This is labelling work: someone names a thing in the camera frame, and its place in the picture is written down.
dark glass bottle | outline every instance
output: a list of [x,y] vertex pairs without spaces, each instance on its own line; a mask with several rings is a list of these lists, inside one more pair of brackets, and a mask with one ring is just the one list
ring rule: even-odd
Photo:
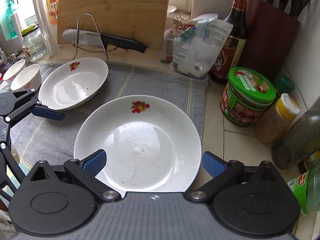
[[272,160],[288,169],[320,150],[320,98],[272,147]]
[[247,0],[233,0],[229,15],[225,19],[226,22],[233,24],[232,31],[208,73],[214,82],[226,83],[229,69],[238,66],[248,35],[246,10]]

barcode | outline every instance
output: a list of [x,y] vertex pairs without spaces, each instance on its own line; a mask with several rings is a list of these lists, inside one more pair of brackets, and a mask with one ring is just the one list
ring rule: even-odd
[[172,53],[173,53],[173,40],[167,40],[165,52],[169,55],[172,55]]
[[172,66],[175,68],[175,69],[177,69],[178,68],[178,63],[177,62],[172,62]]
[[195,71],[202,71],[202,67],[198,66],[198,65],[195,65]]

plate rim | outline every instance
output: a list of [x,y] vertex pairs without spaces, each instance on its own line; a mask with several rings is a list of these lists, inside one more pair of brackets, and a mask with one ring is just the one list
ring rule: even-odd
[[188,188],[189,188],[189,187],[192,185],[192,183],[195,181],[196,176],[197,176],[198,173],[199,173],[199,169],[200,169],[201,161],[202,161],[202,143],[201,143],[201,139],[200,139],[199,132],[198,132],[195,124],[193,123],[193,121],[190,119],[190,117],[189,117],[182,109],[180,109],[178,106],[176,106],[175,104],[173,104],[173,103],[171,103],[171,102],[169,102],[169,101],[167,101],[167,100],[165,100],[165,99],[163,99],[163,98],[159,98],[159,97],[155,97],[155,96],[149,96],[149,95],[128,95],[128,96],[123,96],[123,97],[119,97],[119,98],[112,99],[112,100],[104,103],[103,105],[99,106],[96,110],[94,110],[94,111],[87,117],[87,119],[85,119],[85,121],[84,121],[83,124],[81,125],[81,127],[80,127],[80,129],[79,129],[79,131],[78,131],[78,134],[77,134],[77,136],[76,136],[75,145],[74,145],[74,147],[73,147],[73,157],[76,158],[76,157],[75,157],[75,149],[76,149],[76,143],[77,143],[77,141],[78,141],[79,133],[80,133],[80,131],[82,130],[83,126],[85,125],[85,123],[87,122],[87,120],[90,118],[91,115],[93,115],[96,111],[98,111],[100,108],[102,108],[102,107],[105,106],[106,104],[109,104],[109,103],[111,103],[111,102],[113,102],[113,101],[119,100],[120,98],[139,97],[139,96],[140,96],[140,97],[147,97],[147,98],[156,98],[156,99],[162,100],[162,101],[164,101],[164,102],[167,102],[167,103],[173,105],[175,108],[178,109],[178,111],[180,111],[181,113],[184,114],[184,116],[187,117],[187,119],[189,120],[189,122],[191,122],[192,127],[195,129],[195,131],[196,131],[196,133],[197,133],[197,139],[198,139],[198,141],[199,141],[199,146],[200,146],[200,152],[199,152],[200,158],[199,158],[199,160],[198,160],[198,162],[197,162],[197,164],[196,164],[196,165],[197,165],[197,169],[196,169],[196,172],[195,172],[195,174],[194,174],[194,176],[193,176],[193,179],[189,182],[188,186],[183,190],[183,192],[185,192],[186,190],[188,190]]
[[57,67],[54,71],[52,71],[52,72],[49,74],[49,76],[47,76],[47,78],[42,82],[42,84],[41,84],[41,86],[40,86],[40,88],[39,88],[38,97],[39,97],[39,94],[40,94],[40,91],[41,91],[43,85],[47,82],[48,78],[49,78],[56,70],[58,70],[60,67],[62,67],[62,66],[65,65],[65,64],[69,64],[70,62],[73,62],[73,61],[75,61],[75,60],[81,60],[81,59],[84,59],[84,58],[94,58],[95,60],[96,60],[96,59],[101,60],[104,64],[106,64],[106,67],[107,67],[107,75],[105,76],[105,78],[104,78],[103,82],[101,83],[101,85],[100,85],[99,87],[97,87],[97,89],[96,89],[93,93],[91,93],[90,96],[84,98],[83,100],[81,100],[80,102],[78,102],[78,103],[76,103],[76,104],[69,105],[69,106],[64,106],[64,107],[60,107],[60,108],[57,108],[57,109],[55,109],[55,110],[69,110],[69,109],[72,109],[73,106],[77,106],[78,104],[80,104],[80,103],[83,102],[84,100],[87,100],[87,99],[90,98],[91,96],[95,95],[95,93],[98,92],[98,90],[103,86],[103,84],[104,84],[105,81],[107,80],[107,77],[108,77],[108,75],[109,75],[109,66],[108,66],[108,64],[107,64],[104,60],[102,60],[102,59],[100,59],[100,58],[96,58],[96,57],[82,57],[82,58],[77,58],[77,59],[74,59],[74,60],[70,60],[70,61],[68,61],[68,62],[66,62],[66,63],[63,63],[61,66]]

maroon knife block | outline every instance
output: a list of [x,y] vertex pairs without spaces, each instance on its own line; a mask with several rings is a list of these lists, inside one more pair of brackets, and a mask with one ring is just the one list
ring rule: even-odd
[[299,30],[299,22],[262,0],[250,0],[246,14],[248,39],[239,66],[274,81]]

blue gripper pad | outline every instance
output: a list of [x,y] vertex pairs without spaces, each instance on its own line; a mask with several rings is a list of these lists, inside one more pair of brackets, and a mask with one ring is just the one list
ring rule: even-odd
[[104,166],[106,166],[107,154],[104,150],[100,149],[83,159],[81,163],[82,169],[95,177],[104,168]]
[[217,177],[227,169],[226,165],[219,162],[217,159],[213,157],[213,154],[208,152],[205,152],[202,155],[202,166],[213,178]]

